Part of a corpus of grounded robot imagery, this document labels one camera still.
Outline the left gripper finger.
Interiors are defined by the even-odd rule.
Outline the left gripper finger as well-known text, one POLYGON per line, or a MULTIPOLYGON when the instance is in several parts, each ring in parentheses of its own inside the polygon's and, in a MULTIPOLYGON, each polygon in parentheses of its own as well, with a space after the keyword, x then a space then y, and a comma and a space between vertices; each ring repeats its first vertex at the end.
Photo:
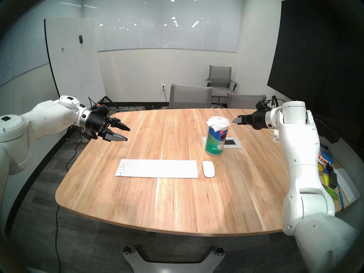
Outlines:
POLYGON ((109 128, 105 129, 102 139, 105 141, 128 141, 128 139, 126 137, 124 137, 121 134, 118 134, 116 132, 113 132, 109 128))
POLYGON ((130 131, 130 128, 126 126, 120 119, 115 117, 109 117, 109 125, 110 127, 118 128, 123 131, 130 131))

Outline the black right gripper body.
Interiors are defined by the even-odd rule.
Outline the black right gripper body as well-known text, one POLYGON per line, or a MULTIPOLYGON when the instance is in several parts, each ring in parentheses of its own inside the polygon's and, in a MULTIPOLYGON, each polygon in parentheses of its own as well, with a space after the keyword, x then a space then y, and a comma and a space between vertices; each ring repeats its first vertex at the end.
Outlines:
POLYGON ((266 122, 266 117, 268 120, 270 119, 270 111, 268 110, 256 110, 251 114, 251 123, 250 125, 255 130, 268 129, 269 125, 266 122))

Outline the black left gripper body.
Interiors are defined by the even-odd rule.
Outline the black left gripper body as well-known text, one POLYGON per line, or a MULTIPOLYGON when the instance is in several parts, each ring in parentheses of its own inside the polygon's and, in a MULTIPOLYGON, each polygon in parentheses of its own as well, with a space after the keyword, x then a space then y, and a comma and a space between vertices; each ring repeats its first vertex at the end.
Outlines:
POLYGON ((109 126, 109 109, 93 109, 85 123, 85 128, 89 129, 92 138, 102 137, 106 128, 109 126))

